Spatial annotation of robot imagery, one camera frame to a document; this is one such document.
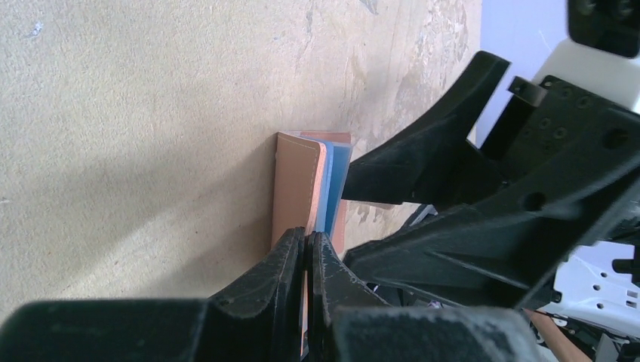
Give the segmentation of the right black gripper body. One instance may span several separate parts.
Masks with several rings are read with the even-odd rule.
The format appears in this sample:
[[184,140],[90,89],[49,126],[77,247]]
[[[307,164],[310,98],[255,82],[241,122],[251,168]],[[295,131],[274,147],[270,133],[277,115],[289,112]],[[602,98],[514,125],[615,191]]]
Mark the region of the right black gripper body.
[[639,198],[639,116],[554,76],[516,77],[482,146],[506,186],[480,210],[625,209]]

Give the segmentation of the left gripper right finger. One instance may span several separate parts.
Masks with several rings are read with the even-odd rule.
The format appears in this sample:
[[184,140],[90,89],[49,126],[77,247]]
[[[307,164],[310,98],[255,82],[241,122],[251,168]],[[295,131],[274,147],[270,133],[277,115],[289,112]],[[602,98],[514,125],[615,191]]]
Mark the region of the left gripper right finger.
[[331,325],[339,307],[387,307],[340,259],[324,232],[307,237],[308,361],[333,361]]

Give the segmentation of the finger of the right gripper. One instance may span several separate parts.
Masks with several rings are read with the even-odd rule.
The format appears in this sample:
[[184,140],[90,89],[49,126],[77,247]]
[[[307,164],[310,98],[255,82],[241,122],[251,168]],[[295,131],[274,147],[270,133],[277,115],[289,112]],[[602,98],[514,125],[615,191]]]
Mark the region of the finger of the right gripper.
[[638,194],[638,150],[565,150],[476,204],[350,250],[345,263],[364,281],[429,299],[519,308]]
[[352,161],[343,199],[429,204],[468,146],[467,137],[510,63],[477,52],[442,97],[413,123]]

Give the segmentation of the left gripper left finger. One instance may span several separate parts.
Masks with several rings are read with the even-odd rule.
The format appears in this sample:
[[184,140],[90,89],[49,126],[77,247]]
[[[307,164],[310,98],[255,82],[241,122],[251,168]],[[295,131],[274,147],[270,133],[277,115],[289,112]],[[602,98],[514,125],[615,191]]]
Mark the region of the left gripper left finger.
[[249,271],[208,300],[209,361],[298,361],[305,231],[288,229]]

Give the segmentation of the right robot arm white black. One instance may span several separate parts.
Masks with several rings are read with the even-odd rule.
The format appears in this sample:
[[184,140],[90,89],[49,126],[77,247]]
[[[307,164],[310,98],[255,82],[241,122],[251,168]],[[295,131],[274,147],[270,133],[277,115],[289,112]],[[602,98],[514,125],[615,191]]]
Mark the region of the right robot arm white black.
[[527,308],[639,337],[639,3],[569,1],[568,37],[463,138],[508,62],[478,52],[413,124],[349,167],[352,201],[430,205],[350,250],[363,281],[449,305]]

